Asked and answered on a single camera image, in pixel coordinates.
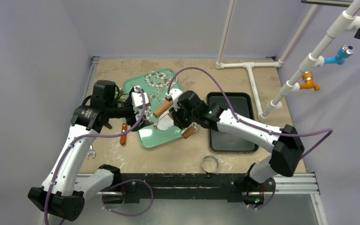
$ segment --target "orange faucet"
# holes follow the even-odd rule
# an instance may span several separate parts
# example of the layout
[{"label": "orange faucet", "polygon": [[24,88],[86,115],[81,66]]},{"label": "orange faucet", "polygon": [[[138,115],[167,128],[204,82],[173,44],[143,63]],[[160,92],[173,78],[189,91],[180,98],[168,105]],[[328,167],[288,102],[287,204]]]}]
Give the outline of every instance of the orange faucet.
[{"label": "orange faucet", "polygon": [[313,73],[306,72],[301,78],[303,78],[305,84],[300,85],[300,89],[311,89],[314,88],[315,91],[320,90],[321,88],[318,84],[314,83],[313,81]]}]

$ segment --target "metal ring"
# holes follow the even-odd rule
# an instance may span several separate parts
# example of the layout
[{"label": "metal ring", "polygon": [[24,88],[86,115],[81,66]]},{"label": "metal ring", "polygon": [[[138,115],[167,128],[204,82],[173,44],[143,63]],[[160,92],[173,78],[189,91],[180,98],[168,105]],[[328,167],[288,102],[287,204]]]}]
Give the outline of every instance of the metal ring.
[{"label": "metal ring", "polygon": [[[203,167],[203,163],[204,163],[205,160],[208,159],[208,158],[212,158],[212,159],[214,159],[215,162],[216,162],[216,168],[215,168],[214,170],[212,170],[212,171],[209,171],[208,169],[206,169],[206,168]],[[207,156],[203,157],[202,163],[201,163],[201,167],[202,167],[203,171],[205,171],[206,173],[214,173],[214,172],[216,172],[217,169],[218,169],[218,165],[219,165],[218,159],[217,159],[215,156],[213,156],[213,155],[207,155]]]}]

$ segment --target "green tray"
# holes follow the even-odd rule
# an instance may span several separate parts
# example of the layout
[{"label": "green tray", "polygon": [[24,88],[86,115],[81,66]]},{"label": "green tray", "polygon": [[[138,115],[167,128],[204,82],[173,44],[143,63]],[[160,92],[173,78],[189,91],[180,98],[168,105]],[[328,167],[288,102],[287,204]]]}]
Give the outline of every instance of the green tray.
[{"label": "green tray", "polygon": [[[176,73],[169,68],[152,71],[126,80],[123,83],[123,90],[125,93],[129,93],[134,86],[140,85],[148,94],[151,102],[151,106],[147,108],[145,115],[151,122],[158,123],[158,119],[154,117],[153,113],[163,104],[165,93],[167,92],[167,86],[175,74]],[[183,91],[183,88],[177,82],[177,79],[174,80],[172,88],[177,88]],[[154,126],[151,125],[140,129],[137,134],[141,145],[145,148],[152,148],[182,137],[180,128],[175,126],[162,131],[155,130]]]}]

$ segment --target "black tray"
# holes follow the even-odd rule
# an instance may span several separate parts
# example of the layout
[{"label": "black tray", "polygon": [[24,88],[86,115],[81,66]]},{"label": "black tray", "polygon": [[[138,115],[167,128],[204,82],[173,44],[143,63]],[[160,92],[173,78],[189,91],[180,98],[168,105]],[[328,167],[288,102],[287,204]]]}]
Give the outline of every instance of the black tray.
[{"label": "black tray", "polygon": [[[241,116],[254,120],[252,101],[247,93],[225,92],[234,110]],[[228,104],[221,92],[211,92],[207,96],[207,103],[216,103],[221,108],[228,108]],[[209,146],[216,152],[246,152],[257,151],[259,146],[232,134],[209,129]]]}]

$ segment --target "white pvc pipe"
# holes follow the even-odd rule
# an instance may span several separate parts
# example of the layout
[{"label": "white pvc pipe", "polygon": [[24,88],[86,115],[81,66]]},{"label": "white pvc pipe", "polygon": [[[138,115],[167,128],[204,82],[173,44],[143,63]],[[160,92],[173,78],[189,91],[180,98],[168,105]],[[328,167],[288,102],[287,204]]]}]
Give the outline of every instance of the white pvc pipe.
[{"label": "white pvc pipe", "polygon": [[278,62],[252,62],[252,66],[253,67],[279,67],[279,64],[278,64]]},{"label": "white pvc pipe", "polygon": [[241,62],[241,63],[223,63],[222,64],[223,68],[244,68],[245,67],[245,63]]},{"label": "white pvc pipe", "polygon": [[299,40],[301,34],[303,33],[304,29],[307,27],[307,24],[310,22],[311,18],[317,11],[319,5],[312,5],[307,12],[306,16],[304,17],[303,21],[301,22],[300,26],[296,30],[296,33],[293,35],[291,41],[289,42],[288,46],[285,48],[285,51],[282,53],[281,57],[279,57],[278,62],[284,63],[286,58],[289,55],[289,52],[293,49],[296,42]]},{"label": "white pvc pipe", "polygon": [[256,103],[257,116],[259,116],[263,113],[263,109],[262,109],[262,104],[260,103],[259,93],[257,92],[255,76],[253,76],[253,71],[251,66],[246,67],[246,70],[247,70],[247,74],[249,75],[250,86],[252,86],[253,97]]},{"label": "white pvc pipe", "polygon": [[272,105],[268,105],[264,110],[262,117],[267,117],[267,115],[274,110],[276,104],[282,99],[283,96],[286,96],[289,93],[289,89],[292,89],[298,79],[303,75],[304,72],[307,72],[315,63],[318,61],[318,57],[322,52],[329,46],[334,38],[337,38],[341,35],[345,28],[351,24],[355,17],[355,14],[360,10],[360,0],[354,0],[352,4],[346,11],[343,11],[342,14],[333,22],[326,32],[326,35],[315,47],[315,49],[302,61],[299,65],[297,71],[293,74],[291,79],[286,82],[277,94],[277,96],[271,101]]},{"label": "white pvc pipe", "polygon": [[220,49],[218,51],[216,64],[221,64],[222,59],[223,59],[225,40],[227,39],[228,29],[230,28],[231,19],[233,17],[233,13],[234,13],[234,9],[235,9],[235,2],[236,2],[236,0],[230,0],[230,5],[228,6],[227,18],[225,19],[223,36],[221,37]]},{"label": "white pvc pipe", "polygon": [[350,16],[355,16],[360,10],[360,0],[354,0],[351,5],[345,11]]}]

